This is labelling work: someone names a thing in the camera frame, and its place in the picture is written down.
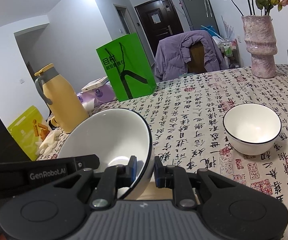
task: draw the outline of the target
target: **tissue package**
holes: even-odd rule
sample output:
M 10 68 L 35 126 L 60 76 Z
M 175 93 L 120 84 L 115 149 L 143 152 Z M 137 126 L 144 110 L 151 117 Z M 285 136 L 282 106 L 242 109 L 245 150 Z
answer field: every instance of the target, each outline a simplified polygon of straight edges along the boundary
M 82 104 L 94 100 L 94 107 L 116 100 L 116 95 L 109 82 L 91 91 L 79 93 L 77 96 Z

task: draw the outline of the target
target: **purple jacket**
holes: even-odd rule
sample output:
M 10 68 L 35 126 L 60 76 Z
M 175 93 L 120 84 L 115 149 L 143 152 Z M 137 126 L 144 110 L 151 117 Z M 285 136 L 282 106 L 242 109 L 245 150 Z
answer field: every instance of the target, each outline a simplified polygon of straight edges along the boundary
M 159 41 L 155 57 L 155 76 L 161 81 L 166 81 L 186 74 L 186 63 L 191 61 L 189 49 L 199 41 L 204 46 L 207 72 L 228 69 L 210 34 L 207 31 L 191 31 Z

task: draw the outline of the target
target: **door frame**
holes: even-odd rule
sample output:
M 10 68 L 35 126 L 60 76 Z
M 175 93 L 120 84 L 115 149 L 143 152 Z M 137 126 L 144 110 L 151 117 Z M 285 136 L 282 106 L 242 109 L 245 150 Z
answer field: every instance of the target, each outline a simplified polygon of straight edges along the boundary
M 146 39 L 147 39 L 147 41 L 148 41 L 148 44 L 149 44 L 150 48 L 151 48 L 151 44 L 149 43 L 149 40 L 148 40 L 148 37 L 147 37 L 148 34 L 146 33 L 146 28 L 145 28 L 145 25 L 143 24 L 142 18 L 140 17 L 140 14 L 139 14 L 139 11 L 138 11 L 138 7 L 143 6 L 143 5 L 147 5 L 147 4 L 156 2 L 156 1 L 159 1 L 159 0 L 150 0 L 150 1 L 148 1 L 148 2 L 139 4 L 139 5 L 137 5 L 137 6 L 134 7 L 134 8 L 135 8 L 135 11 L 136 11 L 136 13 L 137 13 L 137 17 L 139 18 L 139 20 L 140 20 L 140 22 L 141 22 L 142 29 L 144 30 L 144 33 L 145 33 L 145 36 L 146 36 Z M 178 16 L 178 13 L 177 13 L 176 7 L 174 6 L 173 1 L 172 1 L 172 0 L 169 0 L 169 3 L 170 3 L 170 5 L 171 5 L 171 7 L 172 7 L 172 9 L 173 9 L 173 11 L 174 11 L 174 13 L 175 13 L 175 17 L 177 18 L 178 22 L 180 23 L 181 27 L 183 28 L 182 23 L 181 23 L 181 21 L 180 21 L 180 19 L 179 19 L 179 16 Z
M 118 8 L 123 8 L 125 9 L 125 15 L 124 15 L 124 20 L 126 22 L 126 25 L 130 31 L 130 33 L 137 33 L 137 29 L 135 27 L 134 21 L 130 15 L 130 12 L 128 11 L 128 8 L 126 6 L 122 6 L 122 5 L 117 5 L 117 4 L 113 4 L 114 8 L 116 10 L 116 13 L 118 14 Z

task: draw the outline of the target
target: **tablecloth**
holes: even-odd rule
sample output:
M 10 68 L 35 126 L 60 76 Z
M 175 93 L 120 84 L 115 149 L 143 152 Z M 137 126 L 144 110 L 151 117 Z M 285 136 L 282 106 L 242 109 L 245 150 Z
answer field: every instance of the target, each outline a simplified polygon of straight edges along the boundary
M 151 128 L 155 154 L 162 162 L 188 172 L 206 168 L 271 195 L 288 208 L 288 65 L 277 65 L 276 76 L 261 79 L 250 67 L 204 73 L 158 83 L 150 96 L 104 104 L 103 109 L 124 107 L 140 113 Z M 223 127 L 232 107 L 258 103 L 273 109 L 282 121 L 274 146 L 258 156 L 234 150 Z M 48 156 L 56 158 L 68 135 Z M 288 227 L 283 239 L 288 240 Z

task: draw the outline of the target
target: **ceramic bowl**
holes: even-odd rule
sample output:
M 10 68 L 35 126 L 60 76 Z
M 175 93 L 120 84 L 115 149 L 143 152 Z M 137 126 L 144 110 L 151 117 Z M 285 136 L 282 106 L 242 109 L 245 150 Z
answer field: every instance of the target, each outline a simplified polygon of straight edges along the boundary
M 127 165 L 137 157 L 137 176 L 130 188 L 118 190 L 117 197 L 137 199 L 146 189 L 154 169 L 151 130 L 137 112 L 113 108 L 92 115 L 65 140 L 59 158 L 96 154 L 103 172 L 109 166 Z
M 246 155 L 268 151 L 282 127 L 279 116 L 259 104 L 233 107 L 224 115 L 223 124 L 231 146 Z

